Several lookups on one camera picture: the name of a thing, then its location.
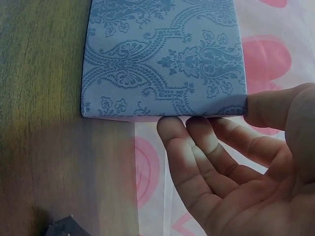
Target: wooden table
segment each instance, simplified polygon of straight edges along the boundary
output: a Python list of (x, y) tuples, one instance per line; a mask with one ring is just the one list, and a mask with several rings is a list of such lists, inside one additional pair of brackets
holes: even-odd
[(91, 0), (0, 0), (0, 235), (138, 235), (134, 126), (80, 115)]

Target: palm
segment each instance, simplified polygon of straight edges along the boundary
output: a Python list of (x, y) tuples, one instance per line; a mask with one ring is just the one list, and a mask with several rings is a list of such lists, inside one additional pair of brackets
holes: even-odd
[[(296, 122), (303, 116), (299, 109), (306, 106), (305, 101), (299, 102), (296, 98), (303, 97), (305, 91), (315, 96), (312, 87), (311, 91), (304, 88), (290, 91), (291, 97), (286, 98), (289, 102), (276, 97), (280, 108), (272, 104), (273, 96), (283, 94), (268, 94), (270, 103), (265, 104), (265, 110), (270, 110), (270, 115), (260, 114), (264, 109), (258, 103), (266, 96), (249, 99), (247, 121), (260, 127), (286, 129), (286, 142), (260, 137), (226, 119), (191, 118), (186, 127), (178, 118), (164, 118), (159, 122), (158, 132), (168, 153), (176, 189), (207, 235), (314, 233), (311, 218), (315, 213), (315, 161), (309, 159), (314, 156), (314, 147), (307, 150), (301, 147), (303, 138), (308, 140), (315, 134), (314, 129), (310, 129), (315, 116)], [(251, 107), (257, 105), (262, 111), (251, 112)], [(267, 167), (268, 171), (262, 175), (239, 165), (218, 139)]]

